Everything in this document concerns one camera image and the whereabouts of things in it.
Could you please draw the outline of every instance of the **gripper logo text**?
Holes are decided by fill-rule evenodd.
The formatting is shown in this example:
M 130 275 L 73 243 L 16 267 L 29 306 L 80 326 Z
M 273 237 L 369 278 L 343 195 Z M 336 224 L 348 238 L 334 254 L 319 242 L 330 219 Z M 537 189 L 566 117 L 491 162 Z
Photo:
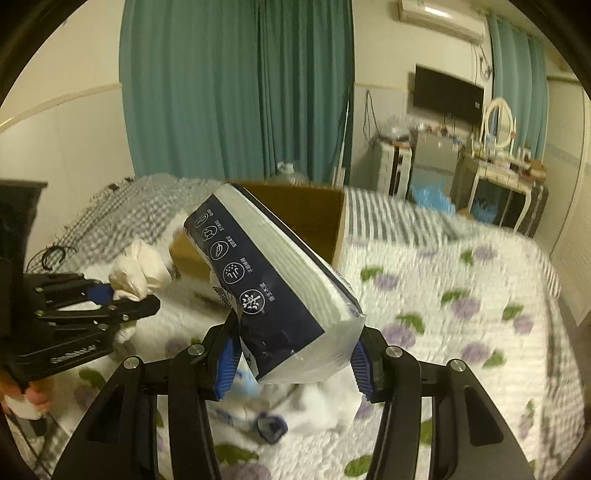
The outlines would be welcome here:
M 65 355 L 62 356 L 55 356 L 53 358 L 50 359 L 50 362 L 52 364 L 58 364 L 60 362 L 63 362 L 65 360 L 69 360 L 70 358 L 74 358 L 80 355 L 84 355 L 85 353 L 90 353 L 91 351 L 96 350 L 96 345 L 89 345 L 87 347 L 84 347 L 80 350 L 76 350 L 75 352 L 70 352 L 67 353 Z

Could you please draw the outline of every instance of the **cardboard box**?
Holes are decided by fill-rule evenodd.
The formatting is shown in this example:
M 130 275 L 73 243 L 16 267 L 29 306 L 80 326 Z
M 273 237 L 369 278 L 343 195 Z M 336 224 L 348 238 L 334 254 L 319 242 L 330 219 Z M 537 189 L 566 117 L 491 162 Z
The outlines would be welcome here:
M 237 182 L 277 215 L 312 250 L 333 267 L 338 267 L 345 233 L 345 193 L 324 187 Z M 186 235 L 177 235 L 170 256 L 181 275 L 199 283 L 197 293 L 217 300 L 209 287 L 209 266 Z
M 468 220 L 474 220 L 474 217 L 472 216 L 472 214 L 470 212 L 468 212 L 467 208 L 463 208 L 461 210 L 458 210 L 457 214 L 462 215 L 464 218 L 467 218 Z

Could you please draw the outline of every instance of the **plastic water bottle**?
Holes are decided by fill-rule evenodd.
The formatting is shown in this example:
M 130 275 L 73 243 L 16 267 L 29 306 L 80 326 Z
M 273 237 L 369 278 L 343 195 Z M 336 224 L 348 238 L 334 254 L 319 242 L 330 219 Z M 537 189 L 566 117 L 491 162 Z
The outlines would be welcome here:
M 306 185 L 310 183 L 308 177 L 303 173 L 295 171 L 293 163 L 279 162 L 277 164 L 277 171 L 277 175 L 270 179 L 273 183 L 289 183 L 291 185 Z

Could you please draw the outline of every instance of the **blue plastic bag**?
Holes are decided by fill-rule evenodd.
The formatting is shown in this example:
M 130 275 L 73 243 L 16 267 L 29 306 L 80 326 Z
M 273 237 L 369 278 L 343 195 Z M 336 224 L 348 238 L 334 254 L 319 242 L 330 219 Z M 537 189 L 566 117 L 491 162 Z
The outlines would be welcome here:
M 482 223 L 494 223 L 498 207 L 494 203 L 489 203 L 483 199 L 474 200 L 472 205 L 472 216 Z
M 443 184 L 444 182 L 441 182 L 439 185 L 429 185 L 428 187 L 421 188 L 411 186 L 410 189 L 413 193 L 414 201 L 421 207 L 454 215 L 456 213 L 456 206 L 441 191 Z

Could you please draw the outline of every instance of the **green leaf pattern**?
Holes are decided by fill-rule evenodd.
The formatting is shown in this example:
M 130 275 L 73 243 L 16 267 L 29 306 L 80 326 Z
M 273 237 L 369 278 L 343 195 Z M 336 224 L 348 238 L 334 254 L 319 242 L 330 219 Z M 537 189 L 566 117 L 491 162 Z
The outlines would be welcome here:
M 156 410 L 156 426 L 164 428 L 164 420 L 162 419 L 162 414 L 158 410 Z
M 227 463 L 228 465 L 236 465 L 238 462 L 247 462 L 249 460 L 258 460 L 258 455 L 255 452 L 244 450 L 229 443 L 220 443 L 215 446 L 217 461 L 219 463 Z
M 474 266 L 474 257 L 472 256 L 472 250 L 464 250 L 460 255 L 460 259 L 466 264 L 470 265 L 471 267 Z
M 507 360 L 505 358 L 505 354 L 503 353 L 503 351 L 499 350 L 498 348 L 495 348 L 492 351 L 490 358 L 482 365 L 482 368 L 502 367 L 503 365 L 505 365 L 506 362 Z
M 401 313 L 396 315 L 396 319 L 403 325 L 414 328 L 419 335 L 425 334 L 425 323 L 418 313 Z
M 361 281 L 365 282 L 374 278 L 378 273 L 382 273 L 384 269 L 377 265 L 366 266 L 361 271 Z
M 345 467 L 345 476 L 356 477 L 366 474 L 371 465 L 371 455 L 363 455 L 351 460 Z
M 431 445 L 431 437 L 433 435 L 433 419 L 428 419 L 421 422 L 421 430 L 418 435 L 418 441 L 424 445 Z
M 503 322 L 510 322 L 523 312 L 523 305 L 509 304 L 503 310 Z
M 470 290 L 447 290 L 441 296 L 441 306 L 444 306 L 445 304 L 450 303 L 451 301 L 459 300 L 468 296 L 470 296 Z
M 527 416 L 533 419 L 535 416 L 535 404 L 533 398 L 527 403 L 525 409 L 527 410 Z
M 99 390 L 101 390 L 107 383 L 105 377 L 103 377 L 98 370 L 93 368 L 80 368 L 78 376 Z

